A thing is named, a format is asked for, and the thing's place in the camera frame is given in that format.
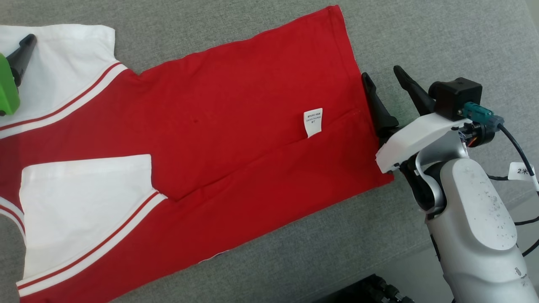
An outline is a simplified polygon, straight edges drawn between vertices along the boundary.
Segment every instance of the red stripe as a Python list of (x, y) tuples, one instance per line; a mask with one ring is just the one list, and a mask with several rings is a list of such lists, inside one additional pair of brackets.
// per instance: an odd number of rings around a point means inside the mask
[(54, 116), (54, 115), (58, 114), (59, 112), (65, 110), (67, 107), (69, 107), (71, 104), (75, 103), (80, 98), (84, 97), (84, 95), (86, 95), (89, 91), (91, 91), (94, 87), (96, 87), (96, 85), (99, 84), (99, 82), (101, 82), (103, 80), (103, 78), (108, 74), (108, 72), (110, 72), (110, 70), (113, 69), (118, 64), (120, 64), (120, 62), (117, 62), (117, 63), (111, 65), (109, 68), (107, 68), (107, 70), (105, 70), (105, 72), (101, 75), (101, 77), (99, 77), (99, 79), (92, 86), (90, 86), (87, 90), (85, 90), (83, 93), (78, 95), (75, 99), (69, 101), (66, 105), (62, 106), (61, 108), (59, 108), (55, 112), (50, 113), (48, 115), (44, 115), (44, 116), (39, 117), (39, 118), (30, 119), (30, 120), (21, 121), (21, 122), (9, 124), (9, 125), (6, 125), (6, 126), (2, 126), (2, 127), (0, 127), (0, 131), (8, 129), (8, 128), (16, 127), (16, 126), (19, 126), (19, 125), (27, 124), (27, 123), (41, 121), (41, 120), (47, 119), (47, 118), (49, 118), (51, 116)]
[(36, 279), (36, 280), (34, 280), (34, 281), (30, 281), (30, 282), (28, 282), (28, 283), (26, 283), (26, 284), (17, 286), (17, 288), (18, 288), (19, 290), (21, 290), (22, 288), (25, 288), (25, 287), (28, 287), (28, 286), (33, 285), (33, 284), (35, 284), (35, 283), (41, 282), (41, 281), (46, 280), (46, 279), (48, 279), (48, 278), (50, 278), (50, 277), (52, 277), (52, 276), (56, 276), (57, 274), (62, 273), (62, 272), (64, 272), (64, 271), (70, 269), (71, 267), (74, 267), (75, 265), (79, 264), (82, 260), (86, 259), (89, 255), (91, 255), (91, 254), (94, 253), (96, 250), (98, 250), (98, 249), (101, 248), (103, 245), (105, 245), (110, 239), (112, 239), (112, 237), (116, 236), (116, 234), (119, 233), (119, 232), (120, 232), (120, 231), (121, 231), (121, 230), (122, 230), (122, 229), (123, 229), (123, 228), (124, 228), (124, 227), (125, 227), (131, 220), (132, 220), (132, 219), (133, 219), (133, 217), (135, 217), (136, 214), (138, 214), (138, 213), (142, 210), (142, 208), (143, 208), (146, 204), (148, 204), (148, 202), (150, 202), (150, 200), (151, 200), (152, 198), (154, 198), (157, 194), (159, 194), (159, 192), (156, 191), (156, 192), (154, 192), (151, 196), (149, 196), (149, 197), (146, 199), (146, 201), (144, 201), (144, 203), (142, 203), (142, 205), (140, 205), (139, 208), (137, 208), (137, 210), (136, 210), (136, 211), (135, 211), (135, 212), (134, 212), (134, 213), (133, 213), (133, 214), (132, 214), (132, 215), (131, 215), (131, 216), (130, 216), (130, 217), (129, 217), (129, 218), (128, 218), (128, 219), (127, 219), (127, 220), (126, 220), (126, 221), (125, 221), (125, 222), (124, 222), (124, 223), (123, 223), (123, 224), (116, 230), (116, 231), (115, 231), (115, 232), (113, 232), (110, 236), (108, 236), (108, 237), (107, 237), (103, 242), (101, 242), (98, 246), (94, 247), (94, 249), (92, 249), (92, 250), (90, 250), (89, 252), (87, 252), (84, 256), (80, 257), (79, 259), (77, 259), (77, 260), (74, 261), (73, 263), (67, 265), (66, 267), (63, 267), (63, 268), (61, 268), (61, 269), (59, 269), (59, 270), (57, 270), (57, 271), (55, 271), (55, 272), (53, 272), (53, 273), (50, 273), (50, 274), (48, 274), (48, 275), (46, 275), (46, 276), (43, 276), (43, 277), (41, 277), (41, 278), (39, 278), (39, 279)]
[(23, 228), (23, 232), (26, 233), (26, 230), (24, 229), (23, 221), (19, 218), (19, 216), (17, 216), (17, 215), (15, 214), (15, 212), (13, 212), (11, 209), (6, 208), (6, 207), (4, 207), (4, 206), (2, 206), (2, 205), (0, 205), (0, 209), (1, 209), (1, 210), (5, 210), (5, 211), (8, 212), (10, 215), (14, 216), (15, 219), (17, 219), (17, 221), (19, 221), (20, 227)]

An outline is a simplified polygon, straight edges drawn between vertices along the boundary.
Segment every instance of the red fabric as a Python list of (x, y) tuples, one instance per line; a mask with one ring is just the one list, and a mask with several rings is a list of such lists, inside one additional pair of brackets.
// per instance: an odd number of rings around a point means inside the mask
[[(307, 138), (303, 112), (323, 108)], [(0, 195), (22, 168), (151, 154), (169, 199), (73, 278), (21, 302), (101, 302), (384, 185), (338, 6), (252, 39), (122, 72), (52, 125), (0, 140)]]

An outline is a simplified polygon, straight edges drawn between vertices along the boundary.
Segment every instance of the robotic arm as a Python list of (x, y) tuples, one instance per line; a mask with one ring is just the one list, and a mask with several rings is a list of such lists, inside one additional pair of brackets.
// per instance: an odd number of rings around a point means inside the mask
[(426, 213), (425, 223), (455, 301), (539, 303), (516, 246), (515, 224), (489, 176), (467, 152), (468, 147), (490, 142), (499, 129), (506, 133), (503, 118), (479, 106), (478, 83), (465, 78), (435, 82), (427, 94), (400, 66), (394, 72), (420, 117), (400, 128), (363, 73), (380, 138), (376, 161), (383, 173), (398, 169), (410, 184)]

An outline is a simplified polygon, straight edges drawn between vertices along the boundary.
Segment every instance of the white cable label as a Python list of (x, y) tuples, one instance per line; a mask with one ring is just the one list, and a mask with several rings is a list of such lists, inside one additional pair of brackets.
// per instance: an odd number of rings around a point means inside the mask
[(322, 131), (322, 109), (313, 109), (303, 113), (303, 124), (307, 132), (307, 138)]
[(530, 172), (526, 168), (526, 165), (522, 162), (511, 162), (509, 165), (509, 173), (507, 174), (507, 179), (509, 180), (524, 180), (524, 181), (533, 181), (534, 178), (530, 176)]

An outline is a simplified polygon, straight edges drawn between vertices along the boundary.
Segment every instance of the green plastic part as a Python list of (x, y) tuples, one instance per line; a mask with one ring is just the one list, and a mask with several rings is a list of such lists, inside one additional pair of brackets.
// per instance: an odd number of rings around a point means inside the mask
[(20, 105), (19, 92), (7, 59), (0, 53), (0, 115), (12, 115)]

